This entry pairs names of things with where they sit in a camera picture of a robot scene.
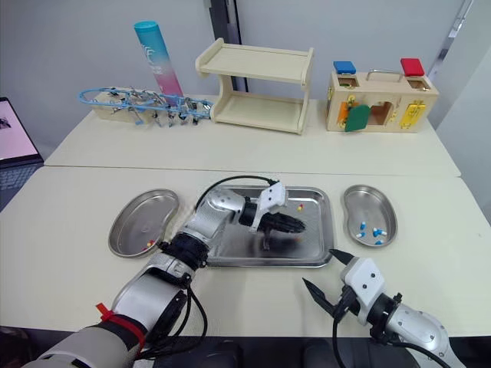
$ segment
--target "beige wooden shelf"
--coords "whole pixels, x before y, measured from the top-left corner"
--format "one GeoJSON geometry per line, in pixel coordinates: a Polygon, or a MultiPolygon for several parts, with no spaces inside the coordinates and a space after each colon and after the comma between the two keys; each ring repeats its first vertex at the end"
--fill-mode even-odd
{"type": "Polygon", "coordinates": [[[220,94],[212,107],[212,121],[302,134],[313,56],[313,48],[308,52],[256,48],[217,39],[196,59],[201,77],[218,74],[220,94]],[[304,98],[234,91],[231,76],[300,84],[304,98]]]}

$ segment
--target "metal tray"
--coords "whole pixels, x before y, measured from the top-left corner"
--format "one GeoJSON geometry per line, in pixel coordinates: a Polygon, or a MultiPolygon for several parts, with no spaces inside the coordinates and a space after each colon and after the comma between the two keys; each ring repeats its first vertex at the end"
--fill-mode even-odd
{"type": "Polygon", "coordinates": [[[371,186],[351,186],[344,192],[344,205],[348,211],[346,227],[349,235],[358,243],[369,247],[384,247],[389,245],[397,233],[397,219],[389,200],[380,190],[371,186]],[[366,228],[361,230],[361,223],[366,228]],[[374,236],[373,229],[381,228],[387,235],[374,236]],[[363,238],[357,234],[365,232],[363,238]]]}
{"type": "Polygon", "coordinates": [[[177,194],[170,190],[154,189],[140,194],[114,220],[109,249],[125,258],[154,250],[159,240],[163,240],[167,224],[178,207],[177,194]]]}
{"type": "MultiPolygon", "coordinates": [[[[222,186],[253,202],[264,186],[222,186]]],[[[209,266],[292,266],[321,267],[328,263],[329,249],[334,246],[331,205],[320,189],[286,187],[287,206],[281,213],[301,219],[306,229],[301,234],[271,231],[269,239],[263,233],[251,233],[242,225],[227,225],[209,253],[209,266]]]]}

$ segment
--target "red strap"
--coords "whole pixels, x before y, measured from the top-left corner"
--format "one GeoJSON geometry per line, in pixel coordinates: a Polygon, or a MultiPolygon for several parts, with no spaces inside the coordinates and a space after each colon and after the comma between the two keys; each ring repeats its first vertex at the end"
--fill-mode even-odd
{"type": "Polygon", "coordinates": [[[133,335],[135,335],[138,339],[138,343],[140,344],[140,351],[143,349],[143,347],[145,346],[145,335],[143,335],[143,333],[141,332],[141,330],[138,327],[136,327],[130,321],[125,320],[124,318],[121,318],[118,316],[112,316],[110,318],[110,321],[115,323],[115,324],[119,324],[120,326],[131,331],[133,333],[133,335]]]}
{"type": "Polygon", "coordinates": [[[145,346],[145,335],[143,332],[132,324],[130,321],[125,320],[124,318],[118,317],[117,315],[114,314],[112,310],[108,310],[106,306],[102,303],[99,303],[96,305],[96,308],[100,311],[101,315],[101,320],[106,321],[110,320],[114,324],[119,324],[120,326],[126,328],[127,330],[131,331],[133,335],[135,335],[138,339],[138,343],[140,345],[140,351],[143,349],[145,346]]]}
{"type": "Polygon", "coordinates": [[[102,314],[101,315],[101,320],[102,321],[106,321],[108,320],[109,318],[111,318],[112,316],[114,316],[114,312],[112,310],[108,310],[106,308],[106,306],[102,303],[99,303],[95,306],[99,311],[100,313],[102,314]]]}

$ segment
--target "black cable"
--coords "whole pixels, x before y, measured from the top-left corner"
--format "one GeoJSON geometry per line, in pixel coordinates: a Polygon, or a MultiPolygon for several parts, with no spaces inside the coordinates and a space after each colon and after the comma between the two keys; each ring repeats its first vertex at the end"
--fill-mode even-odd
{"type": "Polygon", "coordinates": [[[181,332],[183,332],[184,327],[187,324],[187,320],[189,319],[189,315],[191,314],[191,303],[192,303],[191,294],[189,293],[189,288],[187,289],[187,302],[186,302],[186,314],[184,315],[183,322],[177,329],[176,333],[172,335],[172,337],[178,337],[181,332]]]}
{"type": "Polygon", "coordinates": [[[191,290],[191,287],[188,287],[188,292],[191,294],[191,298],[196,303],[196,306],[198,307],[199,312],[201,313],[201,317],[203,318],[203,331],[201,333],[201,336],[199,337],[199,339],[195,343],[189,345],[188,347],[182,347],[180,349],[172,350],[169,353],[164,353],[163,355],[161,355],[162,357],[166,357],[166,356],[178,354],[178,353],[185,353],[186,351],[190,351],[192,349],[195,349],[196,347],[201,345],[201,343],[203,343],[203,341],[205,340],[206,332],[208,331],[208,318],[206,317],[206,313],[205,313],[203,306],[199,302],[196,295],[193,293],[193,290],[191,290]]]}
{"type": "Polygon", "coordinates": [[[339,367],[346,368],[343,360],[341,359],[341,354],[339,353],[338,347],[338,324],[341,318],[334,317],[334,321],[332,322],[332,350],[334,351],[334,356],[336,357],[339,367]]]}
{"type": "Polygon", "coordinates": [[[188,292],[189,303],[188,303],[188,308],[186,309],[186,316],[184,316],[184,320],[181,323],[181,326],[179,327],[179,329],[176,331],[176,333],[170,337],[170,339],[173,342],[170,343],[169,340],[163,340],[161,343],[158,343],[158,344],[154,345],[153,347],[151,347],[150,349],[143,351],[138,356],[137,360],[142,360],[142,359],[155,360],[157,358],[168,357],[168,356],[178,354],[178,353],[185,353],[186,351],[189,351],[189,350],[192,350],[192,349],[198,347],[204,341],[205,336],[206,336],[206,332],[208,330],[208,318],[206,317],[206,312],[205,312],[203,306],[201,305],[201,303],[199,302],[198,298],[196,297],[196,295],[193,293],[193,290],[191,289],[191,287],[187,288],[187,292],[188,292]],[[177,332],[179,332],[179,333],[182,332],[183,328],[187,324],[188,319],[186,317],[189,318],[188,311],[190,311],[190,305],[191,305],[190,299],[194,300],[194,302],[196,303],[196,306],[198,307],[199,312],[201,313],[201,316],[203,318],[203,332],[201,333],[201,336],[199,337],[199,339],[195,343],[192,343],[187,347],[182,347],[179,349],[172,349],[173,345],[175,344],[176,338],[177,338],[177,332]]]}
{"type": "Polygon", "coordinates": [[[278,182],[277,180],[268,179],[268,178],[265,178],[264,176],[256,176],[256,175],[237,175],[237,176],[230,176],[228,178],[224,178],[222,180],[219,180],[215,184],[209,186],[208,189],[205,190],[205,192],[199,197],[198,202],[196,202],[196,206],[195,206],[194,209],[195,210],[198,209],[199,204],[201,203],[201,201],[203,200],[203,198],[205,198],[205,196],[208,194],[208,192],[210,190],[212,190],[213,188],[215,188],[217,185],[222,184],[223,182],[228,182],[229,180],[235,180],[235,179],[258,179],[258,180],[264,180],[270,186],[272,186],[273,184],[276,184],[278,182]]]}
{"type": "Polygon", "coordinates": [[[450,366],[447,363],[445,363],[440,357],[438,357],[437,355],[424,349],[423,347],[415,345],[414,343],[401,343],[399,341],[389,341],[389,344],[392,347],[405,347],[407,349],[413,349],[413,350],[419,351],[420,353],[426,355],[427,357],[429,357],[432,360],[434,360],[435,362],[437,362],[443,368],[450,368],[450,366]]]}

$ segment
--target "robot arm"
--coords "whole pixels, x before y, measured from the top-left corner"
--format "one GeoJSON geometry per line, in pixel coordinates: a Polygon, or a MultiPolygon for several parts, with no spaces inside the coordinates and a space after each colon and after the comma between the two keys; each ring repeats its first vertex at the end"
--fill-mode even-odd
{"type": "Polygon", "coordinates": [[[189,286],[196,270],[206,266],[212,243],[226,224],[238,222],[254,232],[305,229],[295,218],[271,213],[285,201],[280,182],[265,189],[257,204],[229,189],[210,191],[172,241],[158,244],[162,251],[124,286],[111,310],[98,304],[102,322],[73,333],[26,367],[131,366],[145,343],[161,341],[172,330],[186,301],[193,297],[189,286]]]}
{"type": "Polygon", "coordinates": [[[331,253],[346,265],[341,272],[344,287],[338,304],[332,305],[315,285],[305,279],[304,282],[314,300],[334,318],[334,324],[350,311],[360,324],[372,325],[370,335],[375,341],[407,347],[421,367],[464,367],[438,319],[402,304],[401,294],[393,298],[384,294],[384,277],[371,258],[358,258],[335,249],[331,253]]]}

